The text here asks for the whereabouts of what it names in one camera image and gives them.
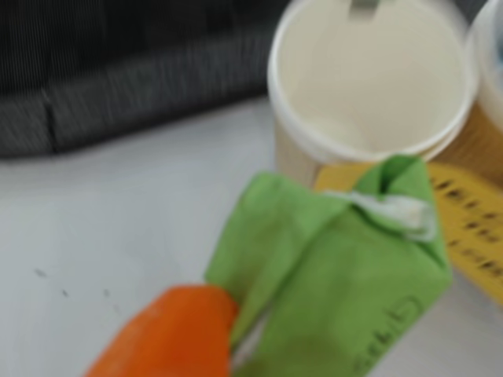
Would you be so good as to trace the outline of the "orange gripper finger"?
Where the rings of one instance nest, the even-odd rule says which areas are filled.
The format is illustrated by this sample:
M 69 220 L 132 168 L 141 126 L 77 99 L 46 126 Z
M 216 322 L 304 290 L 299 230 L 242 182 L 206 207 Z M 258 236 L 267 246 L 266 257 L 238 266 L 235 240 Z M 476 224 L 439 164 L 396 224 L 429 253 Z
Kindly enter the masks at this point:
M 170 288 L 125 324 L 87 375 L 228 376 L 237 314 L 220 287 Z

